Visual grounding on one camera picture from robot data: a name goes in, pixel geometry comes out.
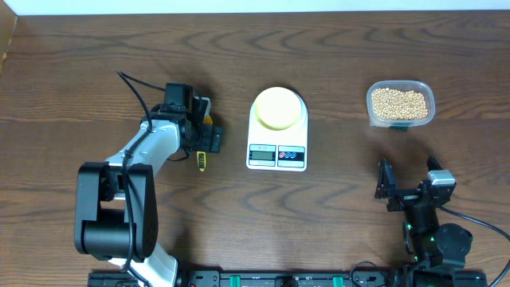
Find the wood grain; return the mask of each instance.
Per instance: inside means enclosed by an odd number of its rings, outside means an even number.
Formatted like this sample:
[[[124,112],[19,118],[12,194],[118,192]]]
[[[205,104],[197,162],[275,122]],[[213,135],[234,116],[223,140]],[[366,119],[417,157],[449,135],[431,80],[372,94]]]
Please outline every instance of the wood grain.
[[[191,159],[156,178],[159,242],[185,263],[223,269],[400,265],[402,214],[373,199],[387,157],[404,187],[434,153],[457,177],[454,210],[510,230],[510,12],[26,17],[0,77],[0,285],[83,286],[114,269],[73,245],[76,176],[117,152],[143,115],[115,71],[180,81],[213,101],[225,130],[205,173]],[[437,115],[408,132],[370,128],[366,92],[409,79]],[[303,95],[304,173],[249,171],[249,107],[264,88]],[[148,105],[163,95],[139,88]],[[467,267],[493,279],[510,245],[470,230]],[[502,285],[510,285],[505,278]]]

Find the white scale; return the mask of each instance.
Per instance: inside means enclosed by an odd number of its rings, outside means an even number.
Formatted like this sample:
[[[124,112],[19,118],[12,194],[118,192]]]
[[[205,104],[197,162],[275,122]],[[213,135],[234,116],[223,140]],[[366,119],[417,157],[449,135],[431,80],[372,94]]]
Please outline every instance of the white scale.
[[[246,166],[273,171],[304,171],[307,166],[308,110],[286,88],[268,88],[249,111]]]

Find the black cable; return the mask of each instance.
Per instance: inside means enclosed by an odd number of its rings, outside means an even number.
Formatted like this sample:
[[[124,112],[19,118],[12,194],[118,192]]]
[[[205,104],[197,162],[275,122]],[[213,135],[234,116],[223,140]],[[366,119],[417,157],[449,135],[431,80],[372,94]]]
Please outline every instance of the black cable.
[[[120,71],[117,71],[119,75],[122,75],[124,77],[126,77],[127,79],[131,80],[131,81],[134,81],[134,82],[137,82],[138,84],[141,84],[141,85],[144,85],[146,87],[149,87],[149,88],[155,88],[155,89],[158,89],[159,91],[164,91],[165,92],[165,89],[164,88],[161,88],[161,87],[158,87],[158,86],[155,86],[155,85],[151,85],[151,84],[148,84],[144,81],[140,81],[138,79],[135,79],[134,77],[130,77],[128,75],[126,75],[125,73],[122,73]]]
[[[470,222],[475,222],[476,224],[480,224],[481,226],[483,227],[487,227],[491,230],[494,230],[496,231],[497,233],[503,235],[505,238],[507,238],[507,240],[510,242],[510,235],[508,235],[508,233],[504,232],[503,230],[495,227],[494,225],[492,224],[489,224],[487,222],[483,222],[481,221],[480,219],[476,219],[476,218],[472,218],[468,215],[464,215],[462,213],[459,213],[459,212],[456,212],[456,211],[453,211],[453,210],[449,210],[448,208],[446,207],[443,207],[443,206],[440,206],[438,207],[440,210],[443,210],[444,212],[446,213],[449,213],[451,215],[455,215],[457,217],[460,217],[462,219],[465,219],[465,220],[468,220]],[[494,287],[496,286],[500,281],[501,279],[503,279],[504,275],[508,272],[508,270],[510,269],[510,260],[508,261],[507,265],[503,268],[503,271],[501,271],[500,275],[498,275],[496,277],[496,279],[494,279],[494,281],[491,283],[491,285],[489,285],[488,287]]]
[[[143,287],[152,287],[151,283],[147,281],[142,275],[138,274],[132,267],[129,267],[129,273],[136,278],[136,280],[141,281],[143,283]]]
[[[360,284],[358,284],[357,282],[355,282],[353,280],[353,276],[354,276],[354,271],[356,268],[358,268],[358,266],[362,265],[362,264],[370,264],[370,265],[373,265],[377,271],[379,271],[381,273],[381,276],[384,278],[384,285],[386,285],[387,281],[388,281],[388,278],[383,274],[383,272],[381,272],[381,270],[379,269],[379,267],[377,267],[376,264],[374,264],[373,262],[370,262],[370,261],[361,261],[361,262],[358,262],[358,264],[354,265],[354,267],[352,267],[351,269],[351,272],[349,272],[349,281],[356,287],[361,287]]]
[[[122,73],[120,71],[117,71],[119,74],[119,77],[126,83],[126,85],[133,91],[136,98],[138,98],[138,101],[141,103],[143,110],[145,111],[145,116],[147,117],[147,121],[149,123],[149,126],[147,130],[126,150],[124,151],[124,158],[122,160],[122,181],[123,181],[123,188],[124,188],[124,194],[126,196],[126,208],[127,208],[127,220],[129,224],[129,250],[127,251],[127,257],[126,257],[126,263],[122,266],[120,269],[122,272],[126,272],[129,270],[131,266],[131,260],[133,259],[133,255],[135,252],[135,222],[133,218],[133,205],[131,203],[131,194],[129,193],[129,181],[128,181],[128,160],[131,158],[132,152],[138,147],[138,145],[151,133],[152,131],[152,119],[151,115],[149,113],[149,110],[147,109],[147,106],[145,105],[145,102],[143,101],[141,95],[136,91],[135,87],[131,85],[131,83],[128,81],[128,79],[133,80],[137,83],[140,81],[135,80],[133,77],[130,77],[126,75],[125,73]]]

